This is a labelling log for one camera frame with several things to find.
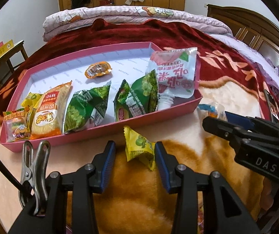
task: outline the green snack package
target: green snack package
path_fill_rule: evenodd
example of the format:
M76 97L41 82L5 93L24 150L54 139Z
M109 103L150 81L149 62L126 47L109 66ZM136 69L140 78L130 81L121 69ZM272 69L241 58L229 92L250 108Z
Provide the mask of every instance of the green snack package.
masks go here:
M75 92L66 112L65 133L98 126L104 119L111 82L102 87Z
M155 70L137 79L131 87L123 80L113 103L116 121L154 112L158 103Z

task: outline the metal bolt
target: metal bolt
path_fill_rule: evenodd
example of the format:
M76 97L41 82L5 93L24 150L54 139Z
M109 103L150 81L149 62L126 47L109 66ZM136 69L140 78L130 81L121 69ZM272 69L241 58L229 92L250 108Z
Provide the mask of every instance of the metal bolt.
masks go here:
M84 166L84 169L87 170L87 171L90 171L94 168L94 166L91 164L91 163L88 163Z
M184 165L184 164L179 164L179 165L177 166L177 168L178 168L180 171L184 171L184 170L186 170L186 165Z
M246 143L246 144L248 144L248 143L250 142L250 140L247 139L247 138L243 138L242 141L243 141L244 143Z
M50 174L50 177L51 177L51 178L57 178L57 177L58 177L58 172L52 172L52 173Z
M213 176L214 178L219 178L219 177L221 176L221 174L220 174L218 171L214 171L214 172L212 173L212 176Z

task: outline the barcode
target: barcode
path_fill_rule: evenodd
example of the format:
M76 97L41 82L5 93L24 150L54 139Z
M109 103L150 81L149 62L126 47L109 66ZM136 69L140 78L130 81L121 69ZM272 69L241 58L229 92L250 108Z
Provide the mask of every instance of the barcode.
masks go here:
M99 123L103 121L103 117L100 115L100 113L94 108L91 117L94 119L95 126L97 126Z

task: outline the rice cracker package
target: rice cracker package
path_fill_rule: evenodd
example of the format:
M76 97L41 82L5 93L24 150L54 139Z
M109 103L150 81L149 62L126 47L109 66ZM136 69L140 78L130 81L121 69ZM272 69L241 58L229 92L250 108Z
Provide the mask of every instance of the rice cracker package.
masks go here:
M29 139L31 107L24 107L16 111L3 112L6 130L6 142Z
M72 81L45 92L36 106L30 139L62 134L67 98Z

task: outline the blanket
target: blanket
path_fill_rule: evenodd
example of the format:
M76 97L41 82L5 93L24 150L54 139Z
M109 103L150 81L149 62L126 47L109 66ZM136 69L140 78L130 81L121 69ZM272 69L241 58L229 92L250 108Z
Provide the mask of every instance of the blanket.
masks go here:
M45 30L43 40L49 41L62 32L90 25L99 18L115 24L140 24L150 19L165 23L182 22L202 32L232 34L230 28L217 19L193 15L185 11L143 6L99 6L59 11L48 16L43 23Z
M90 27L56 36L15 71L0 90L0 126L3 120L1 113L7 108L27 69L81 49L135 41L152 41L161 48L198 47L202 103L218 102L227 111L268 119L263 90L269 89L264 78L224 43L178 22L150 20L141 25L114 25L98 19ZM137 131L150 141L163 141L169 153L197 172L220 171L256 218L263 178L236 164L234 151L228 143L202 129L203 118L203 113L196 110ZM136 159L126 162L122 131L117 135L54 147L47 175L55 170L61 174L73 172L91 162L95 154L103 151L108 140L114 140L118 150L109 187L104 195L95 196L100 233L170 233L175 195L165 194L158 172L149 171ZM21 154L12 153L0 145L0 159L19 179ZM68 209L68 223L71 224L71 206ZM7 230L20 210L17 190L0 173L0 218Z

